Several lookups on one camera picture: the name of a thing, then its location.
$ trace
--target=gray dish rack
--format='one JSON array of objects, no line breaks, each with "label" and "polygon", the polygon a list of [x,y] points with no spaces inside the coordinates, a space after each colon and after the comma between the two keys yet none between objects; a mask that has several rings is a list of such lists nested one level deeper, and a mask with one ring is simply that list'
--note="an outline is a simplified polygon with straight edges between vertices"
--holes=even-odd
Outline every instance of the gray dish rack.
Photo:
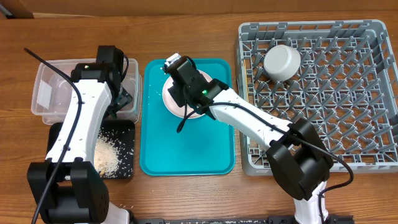
[{"label": "gray dish rack", "polygon": [[[270,80],[262,64],[279,44],[301,54],[285,82]],[[236,74],[241,97],[280,118],[308,119],[355,173],[398,172],[397,64],[383,22],[241,24]],[[272,175],[259,145],[243,134],[241,155],[245,173]],[[335,163],[331,171],[345,168]]]}]

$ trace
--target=wooden table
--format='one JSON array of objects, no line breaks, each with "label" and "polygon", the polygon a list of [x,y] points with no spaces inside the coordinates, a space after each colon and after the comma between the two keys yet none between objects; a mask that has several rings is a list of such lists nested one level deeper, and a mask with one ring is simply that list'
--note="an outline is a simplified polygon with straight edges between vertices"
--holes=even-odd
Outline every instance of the wooden table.
[{"label": "wooden table", "polygon": [[[380,19],[398,53],[398,13],[309,12],[219,16],[93,17],[0,21],[0,223],[30,223],[35,202],[26,179],[31,162],[43,161],[50,126],[30,112],[39,62],[93,58],[98,45],[116,45],[145,66],[174,52],[219,57],[234,71],[238,26],[251,21]],[[141,123],[136,126],[139,152]],[[345,181],[332,174],[329,184]],[[138,218],[239,218],[294,214],[292,199],[272,177],[250,177],[241,169],[236,133],[236,165],[223,176],[150,177],[139,167],[131,180],[107,180],[111,201]],[[356,223],[398,223],[398,174],[356,175],[343,189],[327,193],[330,213],[354,215]]]}]

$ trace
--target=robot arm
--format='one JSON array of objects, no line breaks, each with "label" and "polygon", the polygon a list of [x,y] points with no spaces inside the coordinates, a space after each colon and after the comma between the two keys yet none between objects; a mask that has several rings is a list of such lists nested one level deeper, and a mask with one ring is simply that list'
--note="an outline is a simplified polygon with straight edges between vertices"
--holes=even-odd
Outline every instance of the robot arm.
[{"label": "robot arm", "polygon": [[[221,91],[216,97],[214,97],[213,100],[214,103],[237,103],[255,112],[258,116],[266,121],[269,121],[271,124],[276,125],[278,128],[284,131],[289,130],[288,125],[291,123],[290,121],[276,118],[268,113],[265,113],[259,108],[246,102],[238,94],[236,94],[233,89]],[[239,108],[219,105],[211,106],[210,111],[215,119],[227,123],[241,131],[243,134],[249,136],[251,139],[255,140],[262,149],[269,149],[271,141],[278,140],[283,136],[283,134],[274,131],[272,128],[266,126],[262,122],[259,122],[255,117]]]},{"label": "robot arm", "polygon": [[[81,93],[84,104],[81,107],[80,116],[75,133],[70,143],[70,150],[65,154],[62,162],[73,162],[80,157],[83,161],[94,164],[95,143],[100,130],[105,111],[112,100],[112,94],[106,82],[97,80],[80,80],[75,83]],[[47,153],[46,160],[57,162],[65,141],[72,128],[78,107],[78,98],[73,91],[67,116],[63,122],[62,129],[52,149]]]},{"label": "robot arm", "polygon": [[[60,158],[63,146],[75,120],[78,97],[73,91],[67,116],[55,144],[45,162],[33,162],[27,173],[36,203],[46,185],[50,184],[40,214],[45,223],[117,223],[128,224],[130,214],[109,202],[108,189],[95,171],[94,151],[102,120],[132,101],[122,87],[123,52],[114,46],[99,46],[96,63],[79,63],[72,71],[71,81],[81,94],[80,119],[57,171],[55,182],[49,174]],[[59,186],[66,177],[71,186]]]},{"label": "robot arm", "polygon": [[[207,82],[197,71],[193,60],[187,56],[172,55],[166,60],[163,69],[173,78],[173,87],[169,89],[169,93],[179,107],[184,106],[186,100],[192,108],[197,108],[200,113],[206,113],[213,119],[232,125],[266,150],[267,160],[275,180],[294,198],[295,218],[300,224],[322,222],[317,198],[318,193],[326,186],[329,170],[333,166],[332,159],[306,146],[296,150],[293,156],[289,149],[293,144],[298,145],[296,142],[274,131],[242,108],[220,105],[220,103],[235,103],[243,106],[286,133],[294,134],[326,150],[311,123],[304,119],[291,123],[273,117],[244,101],[221,81],[213,79]],[[326,219],[328,212],[325,209],[325,199],[322,199],[321,204],[322,214]]]}]

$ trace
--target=clear plastic bin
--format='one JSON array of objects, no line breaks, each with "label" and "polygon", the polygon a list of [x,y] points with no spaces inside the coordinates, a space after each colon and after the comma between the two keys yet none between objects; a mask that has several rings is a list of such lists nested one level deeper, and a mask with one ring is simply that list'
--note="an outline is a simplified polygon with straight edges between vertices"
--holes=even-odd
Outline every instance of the clear plastic bin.
[{"label": "clear plastic bin", "polygon": [[[50,60],[48,63],[57,67],[70,76],[78,63],[92,63],[95,59],[71,59],[71,60]],[[139,120],[141,112],[141,76],[138,72],[138,63],[135,59],[129,59],[129,69],[122,82],[123,87],[133,97],[133,101],[117,112],[118,119],[129,119],[135,123]],[[39,65],[32,95],[32,113],[43,117],[45,124],[62,122],[68,111],[72,87],[53,70]]]}]

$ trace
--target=teal tray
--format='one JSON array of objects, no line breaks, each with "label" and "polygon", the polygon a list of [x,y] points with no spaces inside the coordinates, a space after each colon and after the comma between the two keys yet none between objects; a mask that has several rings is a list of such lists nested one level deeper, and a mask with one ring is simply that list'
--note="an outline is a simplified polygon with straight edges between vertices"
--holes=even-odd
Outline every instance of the teal tray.
[{"label": "teal tray", "polygon": [[[194,59],[197,68],[229,86],[231,68],[218,58]],[[235,165],[234,129],[208,116],[189,119],[177,134],[181,118],[167,110],[162,89],[168,75],[154,60],[145,69],[141,126],[141,169],[148,175],[220,175]]]}]

